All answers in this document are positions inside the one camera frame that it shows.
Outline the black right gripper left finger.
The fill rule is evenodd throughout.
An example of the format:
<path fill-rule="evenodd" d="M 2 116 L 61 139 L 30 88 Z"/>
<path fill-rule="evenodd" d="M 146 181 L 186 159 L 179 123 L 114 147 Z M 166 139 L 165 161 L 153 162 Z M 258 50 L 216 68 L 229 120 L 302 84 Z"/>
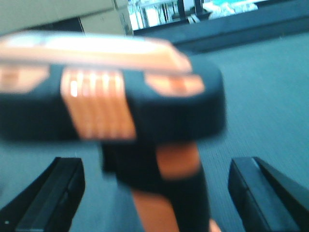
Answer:
<path fill-rule="evenodd" d="M 68 232 L 85 191 L 81 158 L 54 158 L 0 210 L 2 232 Z"/>

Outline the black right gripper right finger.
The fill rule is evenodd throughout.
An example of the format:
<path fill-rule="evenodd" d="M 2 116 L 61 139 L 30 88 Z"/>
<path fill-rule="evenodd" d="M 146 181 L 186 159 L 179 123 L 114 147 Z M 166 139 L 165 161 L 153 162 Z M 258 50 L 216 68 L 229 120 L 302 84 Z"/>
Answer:
<path fill-rule="evenodd" d="M 308 188 L 261 158 L 233 158 L 228 191 L 247 232 L 309 230 Z"/>

